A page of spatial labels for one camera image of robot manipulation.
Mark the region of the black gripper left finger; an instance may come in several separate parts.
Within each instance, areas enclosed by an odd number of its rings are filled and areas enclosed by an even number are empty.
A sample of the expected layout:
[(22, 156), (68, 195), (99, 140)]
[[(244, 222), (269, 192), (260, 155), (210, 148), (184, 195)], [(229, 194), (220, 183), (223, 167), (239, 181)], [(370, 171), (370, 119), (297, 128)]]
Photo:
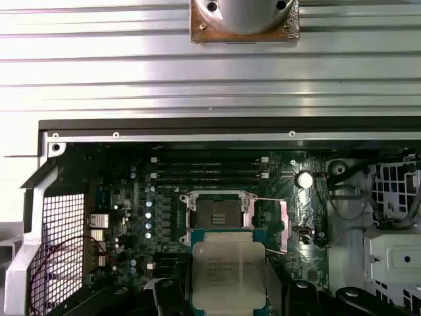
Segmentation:
[(56, 315), (191, 315), (177, 280), (153, 279), (142, 290), (111, 285), (80, 290), (55, 308)]

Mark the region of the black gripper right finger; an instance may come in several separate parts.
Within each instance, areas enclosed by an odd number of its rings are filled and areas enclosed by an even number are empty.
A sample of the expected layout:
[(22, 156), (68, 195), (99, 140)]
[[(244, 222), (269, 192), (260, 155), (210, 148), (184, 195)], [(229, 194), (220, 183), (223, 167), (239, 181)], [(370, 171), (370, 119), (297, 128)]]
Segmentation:
[(410, 315), (357, 287), (329, 295), (305, 280), (293, 279), (280, 261), (266, 264), (266, 293), (275, 315)]

